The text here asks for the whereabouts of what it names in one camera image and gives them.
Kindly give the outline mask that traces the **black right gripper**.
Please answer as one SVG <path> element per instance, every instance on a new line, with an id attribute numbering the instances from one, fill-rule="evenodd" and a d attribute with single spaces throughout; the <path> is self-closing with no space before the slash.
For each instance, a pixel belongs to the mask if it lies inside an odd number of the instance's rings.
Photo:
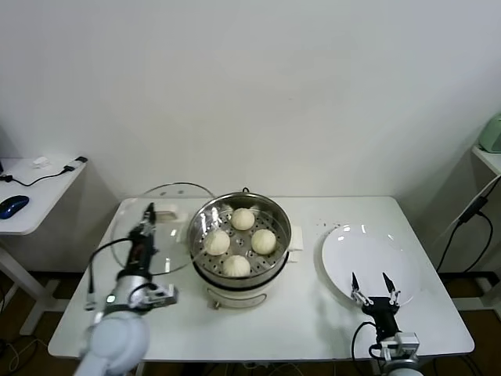
<path id="1" fill-rule="evenodd" d="M 399 332 L 395 314 L 399 310 L 398 297 L 401 292 L 396 289 L 393 280 L 385 272 L 382 272 L 382 275 L 390 297 L 368 298 L 361 292 L 356 275 L 352 272 L 351 298 L 362 306 L 362 311 L 366 315 L 373 318 L 377 337 L 393 337 Z"/>

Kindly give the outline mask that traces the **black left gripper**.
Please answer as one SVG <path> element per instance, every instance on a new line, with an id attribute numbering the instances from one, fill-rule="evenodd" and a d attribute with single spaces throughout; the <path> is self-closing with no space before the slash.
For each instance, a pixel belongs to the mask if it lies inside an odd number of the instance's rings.
<path id="1" fill-rule="evenodd" d="M 154 246 L 157 215 L 150 202 L 142 215 L 141 230 L 132 230 L 128 238 L 132 245 L 127 258 L 128 274 L 150 274 L 150 265 L 157 249 Z"/>

